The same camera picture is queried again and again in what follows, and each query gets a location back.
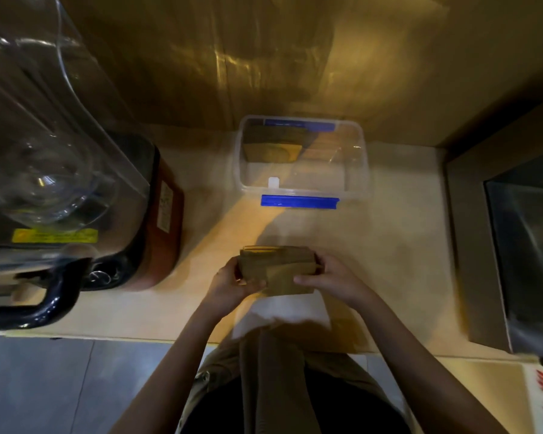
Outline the person's right hand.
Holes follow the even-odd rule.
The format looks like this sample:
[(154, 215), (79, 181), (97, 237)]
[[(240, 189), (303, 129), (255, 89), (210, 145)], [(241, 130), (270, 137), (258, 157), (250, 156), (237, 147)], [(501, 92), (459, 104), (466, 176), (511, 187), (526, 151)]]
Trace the person's right hand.
[(370, 306), (375, 293), (364, 281), (335, 256), (313, 249), (321, 268), (313, 275), (329, 276), (329, 289), (319, 289), (361, 312)]

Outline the person's left hand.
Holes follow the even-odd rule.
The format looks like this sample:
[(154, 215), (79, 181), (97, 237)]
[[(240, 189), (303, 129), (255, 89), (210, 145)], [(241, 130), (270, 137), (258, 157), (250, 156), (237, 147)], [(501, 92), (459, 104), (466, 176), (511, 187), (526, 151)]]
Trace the person's left hand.
[(219, 319), (235, 310), (247, 297), (239, 296), (237, 281), (245, 279), (239, 270), (239, 256), (232, 257), (212, 278), (203, 299), (210, 313)]

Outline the stack of brown paper napkins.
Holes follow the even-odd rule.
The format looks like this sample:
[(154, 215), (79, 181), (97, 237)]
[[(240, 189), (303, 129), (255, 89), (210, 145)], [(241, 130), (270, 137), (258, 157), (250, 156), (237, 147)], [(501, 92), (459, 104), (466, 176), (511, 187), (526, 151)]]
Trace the stack of brown paper napkins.
[(322, 265), (309, 247), (250, 246), (240, 250), (239, 273), (247, 281), (264, 281), (261, 296), (312, 294), (314, 288), (294, 282), (297, 275), (317, 275)]

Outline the person's left forearm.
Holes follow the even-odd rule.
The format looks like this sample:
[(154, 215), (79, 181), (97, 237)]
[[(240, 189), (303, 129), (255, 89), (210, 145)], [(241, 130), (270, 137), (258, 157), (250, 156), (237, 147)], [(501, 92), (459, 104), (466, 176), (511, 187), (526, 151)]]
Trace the person's left forearm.
[(174, 434), (208, 339), (229, 313), (203, 301), (108, 434)]

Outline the person's right forearm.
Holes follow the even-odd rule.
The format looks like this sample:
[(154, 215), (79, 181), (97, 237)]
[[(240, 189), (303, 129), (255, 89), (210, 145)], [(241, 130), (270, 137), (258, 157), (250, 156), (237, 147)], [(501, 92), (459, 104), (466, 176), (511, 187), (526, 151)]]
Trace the person's right forearm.
[(371, 288), (361, 285), (350, 304), (362, 317), (425, 434), (508, 434)]

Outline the white paper sheet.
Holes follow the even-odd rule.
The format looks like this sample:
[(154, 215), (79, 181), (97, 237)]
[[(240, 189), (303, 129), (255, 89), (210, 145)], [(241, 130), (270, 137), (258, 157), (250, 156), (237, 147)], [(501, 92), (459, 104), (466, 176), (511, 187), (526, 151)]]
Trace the white paper sheet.
[(332, 330), (331, 318), (319, 291), (287, 296), (258, 296), (246, 301), (238, 308), (230, 337), (240, 338), (266, 326), (305, 324)]

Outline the person's khaki shirt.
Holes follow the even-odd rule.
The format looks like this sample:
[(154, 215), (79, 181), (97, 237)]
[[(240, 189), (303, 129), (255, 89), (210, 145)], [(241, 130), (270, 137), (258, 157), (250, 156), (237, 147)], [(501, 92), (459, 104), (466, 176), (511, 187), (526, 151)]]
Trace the person's khaki shirt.
[[(348, 354), (307, 351), (297, 344), (278, 338), (268, 330), (255, 331), (239, 341), (220, 345), (208, 355), (195, 377), (181, 420), (186, 418), (190, 412), (190, 406), (193, 406), (189, 400), (193, 400), (194, 393), (210, 381), (202, 375), (202, 372), (222, 374), (227, 380), (241, 375), (251, 384), (257, 381), (260, 396), (263, 396), (262, 388), (265, 384), (271, 384), (273, 372), (279, 371), (280, 381), (283, 382), (288, 380), (288, 376), (294, 375), (297, 370), (305, 366), (341, 377), (350, 384), (359, 384), (360, 373), (353, 372), (353, 364), (369, 375)], [(370, 386), (374, 393), (378, 393), (393, 405), (378, 383), (370, 375), (369, 377), (374, 383)], [(175, 434), (181, 434), (181, 420)]]

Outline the clear plastic container blue latches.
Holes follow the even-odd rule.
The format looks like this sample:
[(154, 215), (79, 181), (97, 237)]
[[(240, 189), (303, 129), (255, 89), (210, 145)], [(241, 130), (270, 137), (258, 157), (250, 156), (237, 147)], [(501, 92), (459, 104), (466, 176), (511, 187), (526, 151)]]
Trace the clear plastic container blue latches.
[[(241, 136), (253, 125), (305, 128), (318, 137), (293, 163), (249, 163)], [(237, 187), (259, 196), (261, 206), (336, 209), (340, 201), (369, 196), (367, 144), (361, 126), (354, 121), (246, 115), (236, 132), (233, 163)], [(280, 178), (279, 189), (268, 189), (270, 176)]]

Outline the black red blender base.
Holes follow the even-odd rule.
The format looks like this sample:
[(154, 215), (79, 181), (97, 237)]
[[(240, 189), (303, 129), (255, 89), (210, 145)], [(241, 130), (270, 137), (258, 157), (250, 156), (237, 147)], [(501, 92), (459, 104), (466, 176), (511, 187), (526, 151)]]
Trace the black red blender base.
[(82, 291), (141, 290), (181, 248), (184, 194), (159, 149), (133, 132), (0, 144), (0, 296), (48, 289), (89, 259)]

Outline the person's black undershirt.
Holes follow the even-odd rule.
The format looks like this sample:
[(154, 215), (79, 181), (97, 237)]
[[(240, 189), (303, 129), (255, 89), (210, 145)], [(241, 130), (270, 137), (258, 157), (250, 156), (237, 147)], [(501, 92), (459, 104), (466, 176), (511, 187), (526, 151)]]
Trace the person's black undershirt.
[(241, 375), (202, 372), (210, 381), (193, 395), (190, 412), (181, 420), (181, 434), (411, 434), (404, 417), (374, 393), (369, 375), (360, 383), (305, 366), (287, 381), (273, 372), (262, 388)]

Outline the brown paper napkin bundle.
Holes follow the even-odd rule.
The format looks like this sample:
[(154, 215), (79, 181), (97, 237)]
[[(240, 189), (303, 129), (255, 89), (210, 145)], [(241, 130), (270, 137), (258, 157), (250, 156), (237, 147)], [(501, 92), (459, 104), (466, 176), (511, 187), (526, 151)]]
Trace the brown paper napkin bundle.
[(295, 162), (317, 137), (305, 128), (253, 125), (242, 132), (241, 148), (246, 162), (287, 164)]

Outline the stainless steel sink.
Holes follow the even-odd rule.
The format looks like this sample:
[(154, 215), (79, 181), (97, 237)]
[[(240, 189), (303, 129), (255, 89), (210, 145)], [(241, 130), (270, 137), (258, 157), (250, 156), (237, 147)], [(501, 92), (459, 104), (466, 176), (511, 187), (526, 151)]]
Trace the stainless steel sink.
[(543, 362), (543, 103), (446, 165), (471, 342)]

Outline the clear blender jar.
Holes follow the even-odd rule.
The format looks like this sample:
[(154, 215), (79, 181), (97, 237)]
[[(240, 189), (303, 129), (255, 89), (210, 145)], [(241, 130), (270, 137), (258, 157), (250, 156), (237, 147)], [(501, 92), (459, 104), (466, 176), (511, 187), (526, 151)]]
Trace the clear blender jar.
[(127, 248), (154, 147), (62, 5), (0, 0), (0, 248)]

